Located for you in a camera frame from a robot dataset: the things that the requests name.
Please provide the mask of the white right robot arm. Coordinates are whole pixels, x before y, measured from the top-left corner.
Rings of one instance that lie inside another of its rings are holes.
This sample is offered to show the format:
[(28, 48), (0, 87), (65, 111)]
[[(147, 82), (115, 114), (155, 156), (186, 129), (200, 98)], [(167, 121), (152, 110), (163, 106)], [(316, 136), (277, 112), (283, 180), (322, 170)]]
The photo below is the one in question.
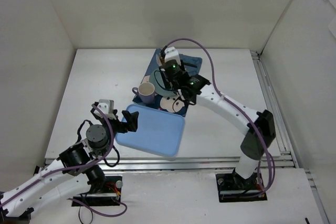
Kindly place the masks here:
[(203, 106), (235, 126), (243, 135), (240, 145), (242, 157), (234, 174), (247, 180), (276, 137), (273, 114), (246, 107), (221, 94), (215, 86), (199, 74), (190, 76), (176, 60), (159, 65), (164, 88), (176, 93), (188, 105)]

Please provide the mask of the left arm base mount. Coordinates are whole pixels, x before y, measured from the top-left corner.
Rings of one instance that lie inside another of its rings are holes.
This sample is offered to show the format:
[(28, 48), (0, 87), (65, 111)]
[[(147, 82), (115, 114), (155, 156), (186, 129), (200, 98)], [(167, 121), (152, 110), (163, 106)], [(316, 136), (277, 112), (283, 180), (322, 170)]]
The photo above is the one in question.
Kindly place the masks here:
[(73, 196), (90, 207), (119, 206), (121, 200), (122, 176), (107, 176), (103, 187), (96, 193), (84, 193)]

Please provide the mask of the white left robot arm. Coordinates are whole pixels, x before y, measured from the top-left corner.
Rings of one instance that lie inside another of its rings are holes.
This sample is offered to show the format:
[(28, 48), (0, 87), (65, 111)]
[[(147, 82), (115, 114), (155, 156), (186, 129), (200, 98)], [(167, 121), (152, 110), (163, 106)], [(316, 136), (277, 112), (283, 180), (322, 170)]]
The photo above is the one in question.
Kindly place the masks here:
[(123, 110), (125, 120), (120, 121), (117, 110), (104, 112), (97, 103), (90, 112), (99, 124), (90, 123), (85, 138), (78, 137), (75, 144), (27, 182), (1, 193), (1, 221), (29, 221), (33, 213), (56, 200), (94, 193), (104, 186), (106, 177), (99, 162), (114, 149), (115, 134), (137, 131), (139, 113)]

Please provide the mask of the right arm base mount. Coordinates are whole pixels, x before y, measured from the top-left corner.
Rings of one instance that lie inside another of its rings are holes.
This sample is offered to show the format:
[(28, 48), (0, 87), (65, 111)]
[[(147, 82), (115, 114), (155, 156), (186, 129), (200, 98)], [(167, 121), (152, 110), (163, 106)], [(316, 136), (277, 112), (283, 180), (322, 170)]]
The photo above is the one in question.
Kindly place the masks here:
[(262, 177), (258, 178), (257, 173), (247, 180), (233, 173), (215, 174), (215, 177), (220, 203), (267, 201), (267, 194), (261, 194), (261, 185), (264, 185)]

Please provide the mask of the silver metal tongs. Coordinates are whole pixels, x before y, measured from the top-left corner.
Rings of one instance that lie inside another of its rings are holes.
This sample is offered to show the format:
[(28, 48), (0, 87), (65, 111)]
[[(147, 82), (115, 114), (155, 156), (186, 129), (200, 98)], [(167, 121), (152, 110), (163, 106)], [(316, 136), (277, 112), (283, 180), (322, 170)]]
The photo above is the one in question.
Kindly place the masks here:
[(164, 58), (162, 58), (162, 56), (160, 54), (156, 54), (155, 55), (155, 59), (156, 59), (156, 63), (159, 67), (163, 66), (165, 61)]

